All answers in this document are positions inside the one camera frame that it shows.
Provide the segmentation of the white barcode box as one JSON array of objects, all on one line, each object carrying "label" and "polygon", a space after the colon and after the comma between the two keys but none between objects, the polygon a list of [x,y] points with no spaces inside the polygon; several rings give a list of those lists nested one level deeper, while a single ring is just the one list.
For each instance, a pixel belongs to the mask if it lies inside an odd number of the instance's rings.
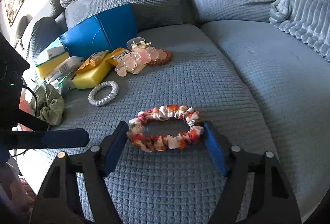
[{"label": "white barcode box", "polygon": [[53,71],[51,71],[46,77],[45,81],[50,83],[62,76],[68,75],[70,72],[74,72],[83,64],[83,58],[80,56],[70,56],[61,64],[59,64]]}]

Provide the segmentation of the pink bottle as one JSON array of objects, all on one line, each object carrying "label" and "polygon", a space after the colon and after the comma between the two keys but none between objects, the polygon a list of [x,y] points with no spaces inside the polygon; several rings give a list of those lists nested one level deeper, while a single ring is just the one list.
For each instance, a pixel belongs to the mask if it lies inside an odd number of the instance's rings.
[{"label": "pink bottle", "polygon": [[31,114],[30,104],[25,99],[25,90],[21,91],[19,109]]}]

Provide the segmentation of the blue cardboard box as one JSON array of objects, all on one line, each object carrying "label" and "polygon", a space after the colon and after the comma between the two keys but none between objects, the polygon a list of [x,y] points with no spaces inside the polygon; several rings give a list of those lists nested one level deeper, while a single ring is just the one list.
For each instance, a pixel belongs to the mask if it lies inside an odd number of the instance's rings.
[{"label": "blue cardboard box", "polygon": [[137,36],[137,25],[130,4],[98,13],[58,37],[70,56],[87,59],[94,53],[125,47]]}]

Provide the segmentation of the grey blue sofa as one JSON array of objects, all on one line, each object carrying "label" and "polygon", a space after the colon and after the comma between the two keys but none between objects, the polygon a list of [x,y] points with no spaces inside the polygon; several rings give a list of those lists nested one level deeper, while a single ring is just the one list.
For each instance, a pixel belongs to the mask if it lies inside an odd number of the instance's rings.
[{"label": "grey blue sofa", "polygon": [[24,57],[34,24],[51,17],[61,32],[131,4],[138,35],[172,52],[170,63],[107,80],[119,85],[95,107],[88,90],[64,97],[57,130],[83,128],[90,146],[139,112],[168,104],[192,107],[246,152],[271,151],[304,223],[329,223],[329,60],[269,21],[276,0],[57,0],[33,18],[13,45]]}]

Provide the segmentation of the red floral scrunchie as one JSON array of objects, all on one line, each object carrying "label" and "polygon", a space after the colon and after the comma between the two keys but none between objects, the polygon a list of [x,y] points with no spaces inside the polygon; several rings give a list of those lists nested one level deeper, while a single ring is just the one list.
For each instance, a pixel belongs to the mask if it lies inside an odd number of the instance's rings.
[{"label": "red floral scrunchie", "polygon": [[141,111],[129,120],[127,138],[144,152],[182,150],[197,144],[204,133],[200,113],[192,107],[168,104]]}]

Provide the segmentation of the green scrunchie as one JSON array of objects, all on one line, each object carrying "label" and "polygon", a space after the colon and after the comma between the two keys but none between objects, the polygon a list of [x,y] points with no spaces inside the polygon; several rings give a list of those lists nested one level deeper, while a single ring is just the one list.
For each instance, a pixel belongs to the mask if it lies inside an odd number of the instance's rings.
[{"label": "green scrunchie", "polygon": [[47,122],[51,126],[58,126],[63,120],[64,99],[51,85],[44,83],[34,91],[37,103],[33,97],[30,101],[32,112],[36,111],[36,117]]}]

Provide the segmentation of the yellow green sponge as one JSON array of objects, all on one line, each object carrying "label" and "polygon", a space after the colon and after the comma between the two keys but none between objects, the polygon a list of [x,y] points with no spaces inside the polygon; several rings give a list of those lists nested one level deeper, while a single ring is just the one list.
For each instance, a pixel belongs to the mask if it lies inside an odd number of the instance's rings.
[{"label": "yellow green sponge", "polygon": [[38,76],[44,80],[59,64],[69,58],[69,52],[63,45],[48,46],[36,58],[35,66]]}]

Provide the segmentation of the clear pink hair claw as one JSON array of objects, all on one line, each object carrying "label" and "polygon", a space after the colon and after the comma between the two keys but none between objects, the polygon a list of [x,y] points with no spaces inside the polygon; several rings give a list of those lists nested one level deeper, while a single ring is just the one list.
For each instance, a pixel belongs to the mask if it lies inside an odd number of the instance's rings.
[{"label": "clear pink hair claw", "polygon": [[122,55],[119,64],[115,66],[115,72],[119,77],[125,77],[128,73],[138,74],[146,66],[161,66],[172,60],[172,53],[166,49],[159,49],[146,42],[143,37],[135,37],[126,43],[126,49],[131,54]]}]

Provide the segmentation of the yellow snack packet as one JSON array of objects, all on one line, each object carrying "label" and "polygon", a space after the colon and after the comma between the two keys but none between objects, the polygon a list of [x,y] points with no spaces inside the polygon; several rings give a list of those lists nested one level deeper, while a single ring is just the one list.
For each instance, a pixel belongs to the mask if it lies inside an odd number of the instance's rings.
[{"label": "yellow snack packet", "polygon": [[119,58],[121,58],[122,55],[127,54],[131,54],[131,51],[124,48],[115,49],[113,52],[104,50],[94,53],[88,57],[85,62],[75,71],[75,75],[87,72],[99,66],[103,60],[112,66],[117,66],[120,61]]}]

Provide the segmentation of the blue throw pillow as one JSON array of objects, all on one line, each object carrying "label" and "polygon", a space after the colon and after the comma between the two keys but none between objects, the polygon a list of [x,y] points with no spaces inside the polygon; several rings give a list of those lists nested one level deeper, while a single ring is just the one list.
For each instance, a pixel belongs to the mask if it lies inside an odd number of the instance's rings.
[{"label": "blue throw pillow", "polygon": [[25,60],[32,61],[55,39],[62,34],[59,25],[51,17],[43,17],[34,24],[27,51],[24,53]]}]

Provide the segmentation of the light blue fluffy blanket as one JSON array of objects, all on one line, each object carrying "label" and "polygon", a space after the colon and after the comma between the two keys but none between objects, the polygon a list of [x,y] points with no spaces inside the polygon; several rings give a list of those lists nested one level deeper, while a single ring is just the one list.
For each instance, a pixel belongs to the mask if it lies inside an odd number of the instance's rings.
[{"label": "light blue fluffy blanket", "polygon": [[329,60],[329,0],[276,0],[269,21]]}]

